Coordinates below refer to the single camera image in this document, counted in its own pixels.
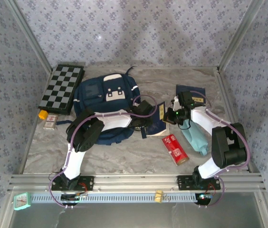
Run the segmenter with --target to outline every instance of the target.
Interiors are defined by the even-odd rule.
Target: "light blue fabric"
[[[189,120],[185,120],[181,126],[183,129],[182,133],[191,144],[193,149],[205,156],[207,154],[208,141],[194,122],[190,121],[190,125],[191,127],[188,130],[185,130],[189,127]]]

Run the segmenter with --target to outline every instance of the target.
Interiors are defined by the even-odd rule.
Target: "small clock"
[[[14,210],[22,210],[31,206],[31,197],[28,192],[14,196]]]

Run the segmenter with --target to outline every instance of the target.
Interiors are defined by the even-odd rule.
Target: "patterned wallpaper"
[[[246,129],[252,160],[268,190],[268,0],[245,35],[224,77]]]
[[[47,75],[0,0],[0,207],[21,162]]]
[[[251,0],[17,2],[52,66],[217,66]]]

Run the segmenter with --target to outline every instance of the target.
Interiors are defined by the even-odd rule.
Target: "red box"
[[[180,165],[189,160],[188,155],[185,153],[174,134],[170,134],[163,138],[162,141],[176,165]]]

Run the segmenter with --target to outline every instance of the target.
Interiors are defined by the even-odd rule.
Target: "black and white checkered board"
[[[58,65],[39,108],[50,113],[69,115],[76,87],[82,81],[83,66]]]

